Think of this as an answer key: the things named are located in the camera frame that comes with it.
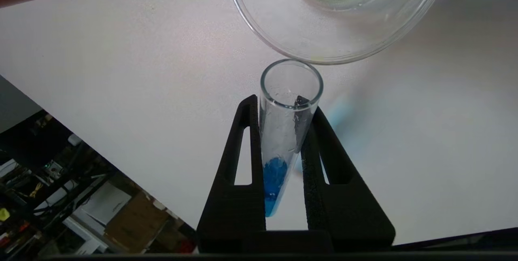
blue liquid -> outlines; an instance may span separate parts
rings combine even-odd
[[[277,198],[284,184],[288,165],[281,158],[272,158],[263,167],[264,183],[264,210],[266,217],[272,216],[277,211]]]

test tube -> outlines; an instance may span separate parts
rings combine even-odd
[[[323,87],[312,65],[293,59],[274,62],[261,76],[259,128],[267,217],[277,210]]]

glass bowl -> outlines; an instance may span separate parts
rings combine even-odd
[[[279,53],[344,64],[388,47],[434,0],[234,0],[252,31]]]

white surface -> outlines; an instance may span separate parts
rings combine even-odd
[[[395,243],[518,225],[514,1],[440,0],[386,51],[318,67],[324,112],[357,114],[342,139]],[[280,58],[232,0],[0,10],[0,74],[193,227],[237,104]],[[267,225],[306,226],[299,177]]]
[[[108,248],[108,245],[106,243],[104,243],[100,238],[98,238],[96,235],[94,235],[92,232],[90,232],[87,228],[85,228],[82,224],[74,220],[72,217],[67,217],[63,221],[63,224],[66,225],[70,230],[76,233],[83,240],[85,240],[85,242],[94,240],[98,244],[96,248],[99,248],[101,252],[104,252],[106,248]]]
[[[127,193],[106,182],[87,199],[81,210],[106,226],[130,199]]]

